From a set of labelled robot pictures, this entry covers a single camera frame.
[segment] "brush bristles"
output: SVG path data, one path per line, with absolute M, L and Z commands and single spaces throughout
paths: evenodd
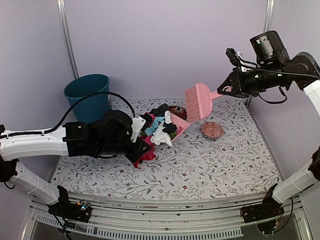
M 184 95 L 188 122 L 194 123 L 199 121 L 201 118 L 196 87 L 186 90 Z

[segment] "white wall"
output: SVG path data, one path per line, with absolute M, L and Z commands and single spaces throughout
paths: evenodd
M 320 63 L 319 12 L 318 0 L 275 1 L 272 29 L 278 31 L 291 58 L 305 51 Z M 263 96 L 268 100 L 282 99 L 278 89 L 268 89 Z M 257 98 L 251 107 L 284 178 L 301 168 L 320 144 L 320 120 L 309 100 L 295 83 L 287 96 L 288 101 L 280 105 L 270 105 Z M 314 239 L 320 237 L 319 199 L 319 184 L 301 194 Z
M 226 48 L 253 58 L 267 1 L 68 0 L 80 76 L 102 73 L 130 99 L 184 98 L 198 82 L 212 91 L 232 66 Z
M 68 102 L 73 79 L 55 0 L 0 1 L 0 124 L 10 130 L 55 125 Z M 57 158 L 23 159 L 48 179 Z M 0 184 L 0 239 L 18 240 L 31 196 Z

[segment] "red patterned dish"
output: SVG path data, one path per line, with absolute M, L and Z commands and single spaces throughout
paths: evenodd
M 187 119 L 187 111 L 182 106 L 169 106 L 169 111 L 183 120 Z
M 207 121 L 201 125 L 201 131 L 203 135 L 210 139 L 215 140 L 222 136 L 224 133 L 224 130 L 222 126 L 220 126 L 218 123 L 215 123 L 213 121 Z

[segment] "teal bucket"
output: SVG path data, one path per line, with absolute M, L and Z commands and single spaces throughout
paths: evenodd
M 70 82 L 64 89 L 64 96 L 72 106 L 81 98 L 98 92 L 109 92 L 109 78 L 102 74 L 82 76 Z M 108 94 L 92 96 L 80 102 L 73 113 L 78 122 L 92 123 L 102 118 L 110 110 Z

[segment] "white floral mat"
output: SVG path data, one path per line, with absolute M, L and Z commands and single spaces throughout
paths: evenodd
M 137 114 L 163 103 L 183 100 L 131 100 Z M 132 116 L 120 100 L 112 102 Z M 200 126 L 213 121 L 223 127 L 216 141 L 203 137 Z M 52 183 L 70 192 L 140 200 L 225 198 L 267 191 L 280 180 L 271 154 L 248 110 L 238 100 L 215 100 L 212 114 L 193 123 L 173 146 L 155 146 L 155 160 L 134 168 L 124 156 L 94 159 L 61 157 Z

